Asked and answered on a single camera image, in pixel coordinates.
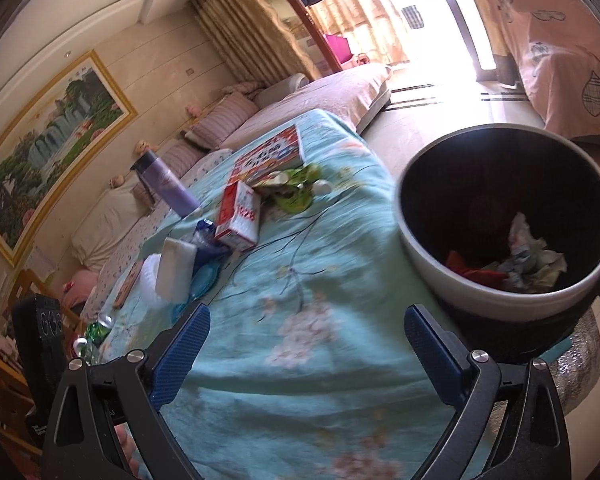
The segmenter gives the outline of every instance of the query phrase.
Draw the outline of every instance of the framed painting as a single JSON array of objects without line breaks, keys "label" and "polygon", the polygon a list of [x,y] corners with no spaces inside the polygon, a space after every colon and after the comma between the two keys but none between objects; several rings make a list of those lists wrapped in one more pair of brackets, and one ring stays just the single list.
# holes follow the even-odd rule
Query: framed painting
[{"label": "framed painting", "polygon": [[11,121],[0,136],[0,252],[12,266],[69,184],[136,115],[90,51]]}]

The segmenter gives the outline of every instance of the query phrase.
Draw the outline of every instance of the purple tumbler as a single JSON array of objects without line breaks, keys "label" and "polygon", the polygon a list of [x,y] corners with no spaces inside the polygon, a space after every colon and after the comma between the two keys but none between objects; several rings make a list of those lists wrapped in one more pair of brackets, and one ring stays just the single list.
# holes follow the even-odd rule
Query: purple tumbler
[{"label": "purple tumbler", "polygon": [[184,187],[173,171],[154,152],[148,150],[131,167],[181,217],[193,213],[200,201]]}]

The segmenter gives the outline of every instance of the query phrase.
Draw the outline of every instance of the bottle lid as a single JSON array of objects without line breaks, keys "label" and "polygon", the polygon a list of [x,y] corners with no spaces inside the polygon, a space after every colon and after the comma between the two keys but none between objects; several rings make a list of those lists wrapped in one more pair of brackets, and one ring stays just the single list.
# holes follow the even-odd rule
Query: bottle lid
[{"label": "bottle lid", "polygon": [[131,170],[138,171],[139,173],[144,173],[147,168],[152,165],[156,160],[158,160],[158,156],[152,152],[151,150],[147,150],[144,152],[138,160],[136,160],[132,166]]}]

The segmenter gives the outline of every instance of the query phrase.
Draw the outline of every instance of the crumpled paper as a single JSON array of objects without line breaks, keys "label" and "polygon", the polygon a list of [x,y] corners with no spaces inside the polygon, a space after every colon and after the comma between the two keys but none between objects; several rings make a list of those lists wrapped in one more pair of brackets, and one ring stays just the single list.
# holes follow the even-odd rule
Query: crumpled paper
[{"label": "crumpled paper", "polygon": [[531,235],[529,224],[522,213],[517,213],[509,230],[511,256],[502,263],[493,262],[484,269],[506,272],[504,290],[523,294],[549,292],[561,272],[566,272],[567,262],[562,253],[546,248],[542,238]]}]

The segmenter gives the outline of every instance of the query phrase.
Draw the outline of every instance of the trash can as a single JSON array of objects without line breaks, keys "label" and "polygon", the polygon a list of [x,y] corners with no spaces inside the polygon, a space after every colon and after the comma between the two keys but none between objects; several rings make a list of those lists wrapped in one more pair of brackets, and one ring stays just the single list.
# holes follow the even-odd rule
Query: trash can
[{"label": "trash can", "polygon": [[[445,267],[451,250],[470,267],[505,260],[517,212],[526,215],[534,238],[564,253],[568,270],[550,292],[496,290]],[[395,215],[427,285],[465,325],[477,323],[485,340],[537,328],[522,346],[546,349],[573,329],[600,291],[600,168],[556,134],[485,124],[432,142],[398,180]]]}]

